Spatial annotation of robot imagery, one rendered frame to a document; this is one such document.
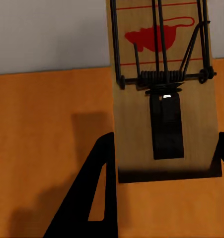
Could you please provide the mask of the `mousetrap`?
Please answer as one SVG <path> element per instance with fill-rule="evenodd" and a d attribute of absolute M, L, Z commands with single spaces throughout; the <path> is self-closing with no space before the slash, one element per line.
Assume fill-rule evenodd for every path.
<path fill-rule="evenodd" d="M 223 177 L 207 0 L 105 0 L 118 182 Z"/>

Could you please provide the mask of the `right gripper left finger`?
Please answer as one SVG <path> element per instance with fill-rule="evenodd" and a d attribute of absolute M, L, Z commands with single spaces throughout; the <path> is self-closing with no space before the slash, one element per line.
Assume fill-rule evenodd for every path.
<path fill-rule="evenodd" d="M 104 220 L 88 221 L 105 163 Z M 118 238 L 114 132 L 98 138 L 43 238 Z"/>

